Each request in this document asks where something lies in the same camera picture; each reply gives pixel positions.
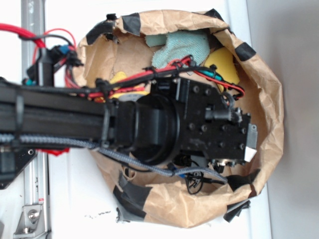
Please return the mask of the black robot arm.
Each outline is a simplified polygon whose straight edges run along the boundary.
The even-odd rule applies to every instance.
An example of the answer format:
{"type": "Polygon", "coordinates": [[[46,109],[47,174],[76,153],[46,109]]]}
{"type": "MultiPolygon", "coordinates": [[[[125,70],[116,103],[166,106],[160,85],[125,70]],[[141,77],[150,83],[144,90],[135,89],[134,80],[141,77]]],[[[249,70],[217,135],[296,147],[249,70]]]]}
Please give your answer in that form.
{"type": "Polygon", "coordinates": [[[15,147],[63,149],[64,138],[130,152],[147,165],[197,156],[213,163],[249,162],[257,128],[249,114],[209,84],[161,79],[136,101],[96,103],[73,90],[0,82],[0,130],[15,147]]]}

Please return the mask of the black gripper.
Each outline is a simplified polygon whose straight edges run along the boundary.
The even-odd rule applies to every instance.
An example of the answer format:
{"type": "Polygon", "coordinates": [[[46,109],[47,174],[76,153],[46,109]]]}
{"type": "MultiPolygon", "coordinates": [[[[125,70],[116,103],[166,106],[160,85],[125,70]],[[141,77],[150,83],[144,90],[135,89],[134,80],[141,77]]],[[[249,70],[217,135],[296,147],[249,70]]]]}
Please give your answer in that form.
{"type": "Polygon", "coordinates": [[[210,84],[186,78],[157,81],[152,102],[160,103],[172,123],[168,160],[198,156],[213,164],[245,164],[257,153],[257,127],[251,116],[227,103],[210,84]]]}

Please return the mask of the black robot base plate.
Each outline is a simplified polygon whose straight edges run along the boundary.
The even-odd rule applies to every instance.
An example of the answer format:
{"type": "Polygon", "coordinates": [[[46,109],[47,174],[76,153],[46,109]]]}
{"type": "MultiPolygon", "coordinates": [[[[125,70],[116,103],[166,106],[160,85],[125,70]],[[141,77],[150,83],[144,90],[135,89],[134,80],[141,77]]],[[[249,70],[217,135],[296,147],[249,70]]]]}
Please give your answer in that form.
{"type": "Polygon", "coordinates": [[[32,148],[14,149],[0,153],[0,189],[6,189],[37,156],[32,148]]]}

